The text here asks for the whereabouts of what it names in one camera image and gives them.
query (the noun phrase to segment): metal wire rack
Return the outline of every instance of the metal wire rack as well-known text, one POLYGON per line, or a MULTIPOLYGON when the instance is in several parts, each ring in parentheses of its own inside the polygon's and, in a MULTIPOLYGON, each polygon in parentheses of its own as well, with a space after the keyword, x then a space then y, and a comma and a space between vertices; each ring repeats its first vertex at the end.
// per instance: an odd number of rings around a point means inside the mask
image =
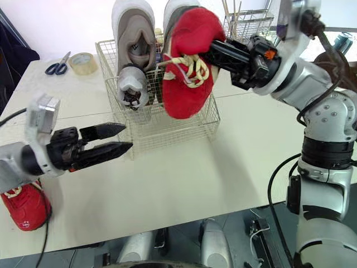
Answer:
POLYGON ((228 38, 247 44, 251 35, 266 37, 274 16, 267 9, 229 13, 224 19, 224 31, 228 38))
MULTIPOLYGON (((161 57, 162 35, 156 35, 156 40, 158 62, 161 57)), ((118 77, 115 70, 117 59, 114 40, 97 42, 95 45, 114 119, 127 125, 127 129, 121 132, 118 138, 134 143, 130 150, 132 159, 140 153, 193 138, 214 139, 220 117, 212 94, 198 114, 185 120, 171 118, 163 107, 163 71, 156 69, 146 72, 148 104, 134 111, 117 101, 118 77)))

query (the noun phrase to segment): table surface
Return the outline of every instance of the table surface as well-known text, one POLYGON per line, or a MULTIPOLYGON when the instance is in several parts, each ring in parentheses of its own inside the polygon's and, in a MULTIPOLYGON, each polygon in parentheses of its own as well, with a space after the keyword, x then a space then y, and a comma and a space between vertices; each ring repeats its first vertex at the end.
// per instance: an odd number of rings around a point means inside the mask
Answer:
MULTIPOLYGON (((61 99, 55 129, 113 121, 101 70, 77 76, 47 76, 51 63, 33 61, 2 117, 26 107, 42 91, 61 99)), ((43 180, 52 204, 46 251, 87 245, 268 204, 271 173, 301 151, 303 127, 296 110, 270 96, 230 85, 221 71, 214 86, 221 124, 212 143, 192 140, 121 157, 55 179, 43 180)), ((0 128, 0 145, 24 141, 24 115, 0 128)), ((272 189, 284 200, 285 167, 272 189)), ((45 228, 22 232, 0 204, 0 259, 39 253, 45 228)))

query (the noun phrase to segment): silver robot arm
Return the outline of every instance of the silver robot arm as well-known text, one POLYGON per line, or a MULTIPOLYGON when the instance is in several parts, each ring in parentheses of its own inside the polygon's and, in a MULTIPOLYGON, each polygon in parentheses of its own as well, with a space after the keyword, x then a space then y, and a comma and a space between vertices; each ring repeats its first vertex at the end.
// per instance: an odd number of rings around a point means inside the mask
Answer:
POLYGON ((332 83, 324 69, 298 58, 310 39, 318 36, 339 64, 339 79, 344 73, 340 56, 323 33, 320 5, 320 0, 282 0, 277 47, 259 36, 252 36, 247 45, 214 41, 203 57, 230 71, 233 85, 252 88, 259 95, 270 94, 295 107, 300 112, 299 122, 306 126, 297 162, 299 174, 290 177, 287 193, 289 210, 299 215, 297 251, 291 264, 356 267, 357 235, 341 220, 348 210, 353 172, 357 90, 336 88, 338 83, 332 83))
MULTIPOLYGON (((331 80, 315 64, 301 59, 295 64, 290 82, 271 95, 301 111, 331 80)), ((357 265, 357 235, 340 222, 349 205, 356 109, 355 92, 336 90, 304 115, 299 175, 290 177, 287 194, 289 210, 299 215, 295 267, 357 265)))
POLYGON ((60 101, 40 94, 26 111, 25 136, 28 144, 15 142, 0 146, 0 193, 29 184, 40 178, 55 178, 66 170, 74 172, 120 157, 133 144, 107 142, 92 149, 85 146, 94 140, 113 137, 125 129, 120 123, 104 123, 54 131, 60 101))

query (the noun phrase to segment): white shoelace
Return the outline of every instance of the white shoelace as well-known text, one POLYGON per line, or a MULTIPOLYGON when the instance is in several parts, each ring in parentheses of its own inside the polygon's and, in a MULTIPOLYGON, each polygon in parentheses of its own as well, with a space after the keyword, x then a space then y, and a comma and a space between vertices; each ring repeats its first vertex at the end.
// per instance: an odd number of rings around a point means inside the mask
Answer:
MULTIPOLYGON (((42 188, 37 183, 31 183, 31 184, 33 186, 35 186, 37 189, 42 190, 42 188)), ((11 189, 11 190, 14 192, 13 194, 10 194, 9 192, 4 193, 4 195, 6 195, 7 198, 9 198, 9 199, 18 196, 22 191, 22 187, 19 186, 17 188, 11 189)))
MULTIPOLYGON (((184 55, 183 57, 172 58, 169 55, 165 54, 170 58, 170 60, 163 61, 159 63, 158 66, 165 66, 169 63, 173 63, 177 66, 177 68, 182 72, 182 75, 185 78, 185 84, 189 88, 198 88, 200 85, 204 83, 205 80, 208 79, 210 72, 206 63, 197 55, 184 55), (187 73, 179 66, 179 64, 184 64, 184 66, 189 67, 187 73), (194 77, 190 77, 194 72, 194 66, 196 65, 195 71, 196 75, 194 77)), ((165 72, 163 75, 164 80, 172 80, 175 79, 175 75, 172 72, 165 72)))

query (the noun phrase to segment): packing tape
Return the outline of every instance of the packing tape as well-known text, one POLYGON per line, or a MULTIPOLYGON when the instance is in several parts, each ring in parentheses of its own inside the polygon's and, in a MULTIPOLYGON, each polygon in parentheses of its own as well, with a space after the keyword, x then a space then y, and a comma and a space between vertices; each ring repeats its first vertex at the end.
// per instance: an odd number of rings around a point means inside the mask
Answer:
POLYGON ((91 53, 82 52, 73 55, 69 59, 69 65, 72 70, 78 75, 88 75, 95 72, 98 66, 91 53))

